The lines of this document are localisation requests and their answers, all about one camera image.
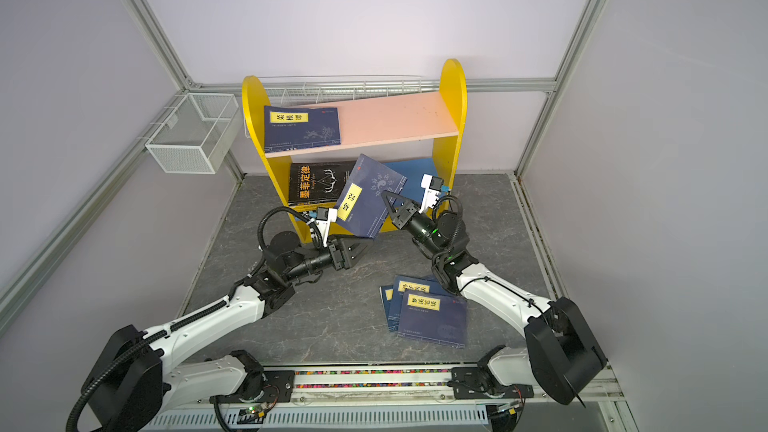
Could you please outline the black yellow title book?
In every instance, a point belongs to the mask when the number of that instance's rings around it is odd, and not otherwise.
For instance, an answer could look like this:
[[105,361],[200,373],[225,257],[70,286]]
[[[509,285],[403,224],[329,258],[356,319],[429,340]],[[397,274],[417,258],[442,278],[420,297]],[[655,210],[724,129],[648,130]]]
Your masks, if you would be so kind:
[[292,163],[288,203],[303,205],[336,202],[354,165],[354,161]]

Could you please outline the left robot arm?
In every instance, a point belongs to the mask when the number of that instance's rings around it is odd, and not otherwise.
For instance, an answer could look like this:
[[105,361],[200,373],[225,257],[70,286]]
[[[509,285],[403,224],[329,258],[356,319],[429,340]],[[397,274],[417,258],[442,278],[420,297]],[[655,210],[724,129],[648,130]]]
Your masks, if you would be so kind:
[[353,268],[372,244],[367,237],[332,235],[307,248],[296,233],[280,233],[222,298],[162,325],[146,330],[128,325],[114,332],[81,388],[66,430],[77,430],[86,408],[102,431],[138,431],[156,415],[198,399],[261,400],[269,384],[249,352],[197,363],[188,358],[274,313],[300,283]]

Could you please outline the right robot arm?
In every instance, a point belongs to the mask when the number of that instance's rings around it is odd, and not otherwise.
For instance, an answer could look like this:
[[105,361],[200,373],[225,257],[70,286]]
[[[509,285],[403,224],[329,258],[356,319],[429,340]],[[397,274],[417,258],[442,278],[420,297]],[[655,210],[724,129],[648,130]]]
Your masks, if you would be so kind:
[[607,358],[579,307],[569,298],[550,300],[493,273],[467,251],[461,201],[448,194],[428,214],[391,191],[382,193],[393,225],[412,236],[431,271],[449,294],[473,301],[525,338],[532,375],[547,396],[568,405],[606,367]]

